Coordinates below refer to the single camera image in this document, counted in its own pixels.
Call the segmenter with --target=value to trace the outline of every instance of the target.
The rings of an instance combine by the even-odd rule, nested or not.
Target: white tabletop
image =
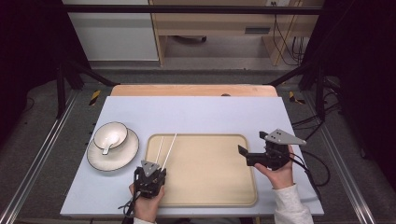
[[[135,158],[117,171],[101,172],[90,166],[85,154],[61,215],[121,217],[118,207],[131,198],[128,186],[133,182],[134,170],[141,166],[149,138],[155,133],[240,133],[246,137],[251,152],[263,152],[264,141],[259,131],[270,133],[279,128],[294,134],[280,97],[108,96],[93,132],[111,121],[122,122],[136,132],[139,150]],[[293,146],[293,150],[302,157],[298,146]],[[294,164],[293,171],[302,202],[313,215],[323,215],[304,170]],[[254,175],[258,200],[251,207],[161,207],[158,217],[271,215],[276,208],[271,184],[255,169]]]

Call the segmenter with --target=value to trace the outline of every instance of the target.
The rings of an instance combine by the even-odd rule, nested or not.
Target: saucer
[[[114,171],[128,164],[134,158],[138,149],[139,139],[134,131],[128,129],[128,135],[124,143],[110,149],[107,155],[103,155],[103,150],[91,140],[88,146],[87,159],[95,169]]]

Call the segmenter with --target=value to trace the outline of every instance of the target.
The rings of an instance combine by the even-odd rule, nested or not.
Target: table
[[[224,93],[232,97],[219,97]],[[162,127],[158,127],[159,125],[148,126],[149,124],[142,123],[141,120],[147,116],[156,117],[153,113],[160,109],[163,116],[166,117]],[[221,114],[223,109],[233,110],[233,113]],[[129,121],[122,117],[125,115],[138,117],[138,119]],[[216,119],[208,121],[213,124],[213,127],[194,123],[194,120],[200,120],[202,117],[207,119],[209,115],[216,117]],[[269,119],[263,122],[262,117]],[[262,131],[270,132],[275,128],[280,128],[288,133],[293,133],[282,99],[276,97],[274,87],[268,86],[120,85],[116,86],[110,97],[107,98],[95,130],[114,118],[123,121],[127,126],[134,126],[134,131],[141,140],[142,148],[145,148],[148,138],[158,131],[165,133],[175,131],[181,133],[222,133],[224,130],[230,132],[235,130],[247,137],[253,152],[255,150],[259,152],[263,141],[258,137],[258,129],[262,129],[263,126],[270,130]],[[185,120],[182,123],[177,123],[175,118]],[[223,122],[225,119],[233,120],[233,122]],[[293,150],[301,156],[301,151],[297,146],[293,146]],[[61,215],[121,217],[121,210],[117,207],[129,200],[130,193],[127,186],[131,183],[135,167],[140,166],[139,162],[143,157],[144,150],[139,150],[136,158],[130,164],[117,171],[106,173],[92,169],[84,156],[64,202]],[[254,171],[254,175],[258,189],[258,201],[251,207],[162,207],[158,216],[255,217],[273,214],[276,204],[271,185],[259,172]],[[304,170],[295,166],[294,178],[299,185],[302,202],[310,207],[313,215],[322,215],[323,209],[304,174]]]

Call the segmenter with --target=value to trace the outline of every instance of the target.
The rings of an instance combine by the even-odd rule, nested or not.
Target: gray floor
[[[263,84],[286,74],[293,67],[283,63],[273,67],[259,37],[209,36],[205,43],[191,39],[170,38],[168,44],[163,67],[156,63],[132,63],[137,69],[131,70],[129,67],[131,64],[127,66],[126,63],[119,63],[111,64],[112,69],[108,70],[106,68],[109,67],[109,63],[97,63],[95,68],[104,77],[121,83]],[[290,122],[313,115],[308,104],[301,105],[289,100],[290,91],[294,92],[297,99],[306,101],[309,101],[309,97],[313,95],[312,91],[299,92],[296,89],[295,84],[298,79],[295,77],[277,88],[278,94],[284,99]],[[19,211],[20,222],[22,219],[27,220],[26,218],[32,218],[34,223],[44,223],[44,219],[49,223],[77,222],[68,217],[60,217],[59,212],[64,202],[64,194],[73,181],[92,134],[91,131],[99,117],[100,108],[111,92],[111,88],[98,84],[88,77],[84,77],[84,80],[86,85],[82,91],[78,91],[78,98],[67,122]],[[0,154],[2,211],[7,208],[17,192],[18,186],[55,122],[57,113],[55,88],[55,82],[51,81],[29,92],[27,111],[21,115],[19,123],[12,130],[12,135],[2,146]],[[95,90],[101,90],[101,95],[95,105],[88,105]],[[329,102],[327,105],[337,101],[333,95],[326,100]],[[339,110],[335,110],[326,117],[324,127],[331,133],[332,140],[346,161],[347,168],[352,173],[376,223],[396,223],[394,190],[374,161],[361,158],[354,135],[343,115],[338,112]],[[321,134],[322,129],[318,130],[309,139],[308,146],[303,148],[326,161],[332,174],[330,183],[319,188],[323,197],[325,215],[315,217],[315,222],[365,223],[358,219],[342,177],[332,163],[328,146]],[[305,138],[312,131],[312,128],[296,129],[295,133]],[[304,156],[304,159],[317,183],[324,181],[326,176],[323,166],[309,156]],[[93,223],[99,223],[98,221],[104,220],[96,219]],[[272,217],[262,217],[262,223],[272,222]]]

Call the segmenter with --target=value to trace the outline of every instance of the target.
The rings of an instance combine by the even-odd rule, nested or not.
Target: cloth
[[[285,189],[274,189],[274,193],[276,199],[276,210],[274,213],[276,224],[284,224],[284,223],[313,224],[314,223],[309,208],[301,203],[300,196],[297,191],[297,185],[293,185]],[[211,218],[207,218],[206,222],[204,223],[207,224],[235,223],[233,222],[233,218],[218,218],[218,219],[221,219],[221,221],[215,219],[213,219],[212,221]],[[152,224],[152,223],[135,218],[134,224]]]

